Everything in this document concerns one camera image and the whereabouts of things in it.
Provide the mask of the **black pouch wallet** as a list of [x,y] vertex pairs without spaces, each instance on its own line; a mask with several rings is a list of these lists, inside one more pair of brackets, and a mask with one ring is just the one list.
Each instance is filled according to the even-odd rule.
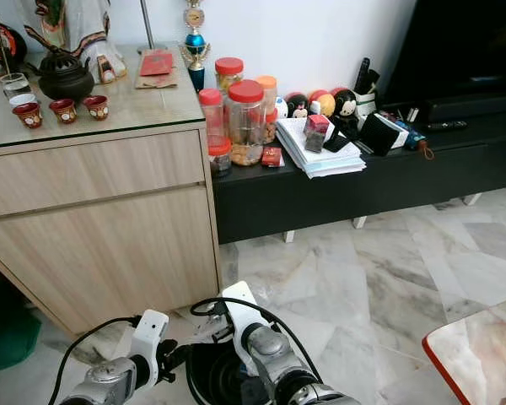
[[369,113],[358,129],[358,142],[377,157],[385,157],[404,137],[403,128],[380,113]]

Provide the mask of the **black remote control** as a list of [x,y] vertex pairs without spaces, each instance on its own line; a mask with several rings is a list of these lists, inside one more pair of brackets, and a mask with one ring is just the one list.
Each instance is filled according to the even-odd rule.
[[466,121],[439,121],[427,123],[425,127],[430,132],[445,132],[465,130],[465,128],[469,127],[469,124]]

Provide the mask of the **red packet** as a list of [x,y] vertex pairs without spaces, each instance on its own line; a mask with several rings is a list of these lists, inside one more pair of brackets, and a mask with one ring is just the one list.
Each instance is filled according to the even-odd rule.
[[147,49],[140,53],[140,77],[165,76],[175,68],[175,55],[169,49]]

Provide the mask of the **black rubbish bin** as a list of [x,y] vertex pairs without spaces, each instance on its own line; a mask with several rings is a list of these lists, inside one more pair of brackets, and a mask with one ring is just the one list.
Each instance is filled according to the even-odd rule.
[[256,375],[249,375],[233,340],[191,343],[186,382],[198,405],[272,405]]

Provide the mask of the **light wooden cabinet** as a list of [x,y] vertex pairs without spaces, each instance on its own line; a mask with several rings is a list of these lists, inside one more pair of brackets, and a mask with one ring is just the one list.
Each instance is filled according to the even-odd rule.
[[30,130],[0,89],[0,271],[68,334],[221,289],[207,127],[180,62],[175,84],[138,89],[130,71],[94,86],[103,121],[61,124],[40,96]]

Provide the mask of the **large red lid snack jar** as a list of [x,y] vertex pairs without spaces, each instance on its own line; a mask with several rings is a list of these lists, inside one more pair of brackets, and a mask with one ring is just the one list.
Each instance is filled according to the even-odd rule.
[[243,78],[229,86],[223,112],[226,113],[229,152],[234,165],[251,166],[261,162],[266,143],[265,91],[263,85]]

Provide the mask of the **holder with black remotes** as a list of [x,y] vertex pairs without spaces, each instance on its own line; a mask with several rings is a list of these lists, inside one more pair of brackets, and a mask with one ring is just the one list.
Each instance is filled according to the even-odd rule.
[[369,113],[377,111],[378,81],[380,81],[380,73],[371,68],[371,59],[365,57],[358,66],[356,84],[353,86],[353,92],[356,93],[356,115],[358,118],[364,118]]

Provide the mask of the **tiny dark content jar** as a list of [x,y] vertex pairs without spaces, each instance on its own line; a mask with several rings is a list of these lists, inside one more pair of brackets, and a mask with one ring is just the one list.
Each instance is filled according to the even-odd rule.
[[213,178],[222,178],[231,171],[231,140],[222,136],[221,138],[209,138],[207,140],[207,161],[209,161],[210,172]]

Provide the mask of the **slim red lid jar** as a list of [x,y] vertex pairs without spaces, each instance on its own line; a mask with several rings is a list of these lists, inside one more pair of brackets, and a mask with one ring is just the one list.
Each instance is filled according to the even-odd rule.
[[196,93],[202,113],[206,119],[207,143],[209,143],[209,151],[213,148],[226,146],[229,141],[223,130],[223,96],[218,89],[202,89]]

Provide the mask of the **small red tea cup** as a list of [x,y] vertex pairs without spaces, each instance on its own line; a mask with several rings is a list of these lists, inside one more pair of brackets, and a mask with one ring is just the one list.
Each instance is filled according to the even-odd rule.
[[50,111],[61,124],[72,124],[78,119],[76,101],[72,98],[60,98],[49,104]]
[[83,98],[83,105],[96,121],[103,121],[110,114],[108,98],[105,95],[94,94]]
[[42,116],[40,113],[40,104],[25,103],[17,105],[13,108],[13,113],[18,117],[20,122],[30,130],[41,127]]

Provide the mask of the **black low TV cabinet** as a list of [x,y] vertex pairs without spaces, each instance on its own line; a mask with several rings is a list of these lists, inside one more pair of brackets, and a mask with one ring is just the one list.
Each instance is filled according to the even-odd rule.
[[231,167],[212,181],[222,244],[345,219],[442,203],[506,188],[506,112],[473,116],[464,130],[427,135],[433,159],[405,148],[365,154],[361,172],[310,179],[283,167]]

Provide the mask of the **black iron teapot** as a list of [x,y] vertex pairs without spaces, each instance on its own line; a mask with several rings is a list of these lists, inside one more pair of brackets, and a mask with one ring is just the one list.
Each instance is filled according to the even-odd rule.
[[94,77],[83,62],[61,47],[48,46],[47,54],[37,64],[26,61],[24,65],[40,78],[40,91],[52,100],[71,98],[79,103],[95,86]]

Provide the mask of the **thin metal rod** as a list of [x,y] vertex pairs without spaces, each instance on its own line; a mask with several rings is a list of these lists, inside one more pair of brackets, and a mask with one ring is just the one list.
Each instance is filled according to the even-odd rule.
[[152,25],[150,24],[150,12],[148,10],[148,0],[138,0],[140,1],[140,9],[141,15],[143,17],[143,27],[145,31],[146,40],[148,40],[148,45],[141,47],[138,49],[140,53],[144,53],[145,51],[150,51],[155,49],[155,37],[153,37]]

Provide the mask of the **round black red plaque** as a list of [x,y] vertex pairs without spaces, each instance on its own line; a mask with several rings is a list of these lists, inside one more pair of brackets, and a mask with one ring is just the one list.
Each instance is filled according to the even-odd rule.
[[7,73],[18,73],[27,57],[27,45],[19,32],[0,22],[0,64]]

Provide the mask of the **small red top box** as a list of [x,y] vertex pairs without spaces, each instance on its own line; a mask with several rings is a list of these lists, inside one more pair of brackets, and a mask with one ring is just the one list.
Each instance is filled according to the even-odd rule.
[[330,120],[320,113],[307,116],[304,120],[304,150],[319,154],[324,149]]

